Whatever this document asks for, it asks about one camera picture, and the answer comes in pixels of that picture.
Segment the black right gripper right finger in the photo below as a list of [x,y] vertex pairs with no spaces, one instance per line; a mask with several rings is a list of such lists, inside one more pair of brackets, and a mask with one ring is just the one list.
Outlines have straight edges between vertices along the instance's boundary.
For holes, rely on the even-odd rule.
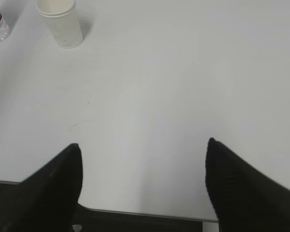
[[210,138],[205,185],[221,232],[290,232],[290,190]]

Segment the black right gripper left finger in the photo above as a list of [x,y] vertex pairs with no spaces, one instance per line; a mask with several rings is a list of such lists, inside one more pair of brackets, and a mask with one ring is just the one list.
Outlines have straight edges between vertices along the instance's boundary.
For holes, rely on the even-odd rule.
[[68,232],[83,184],[78,144],[70,144],[17,185],[0,190],[0,232]]

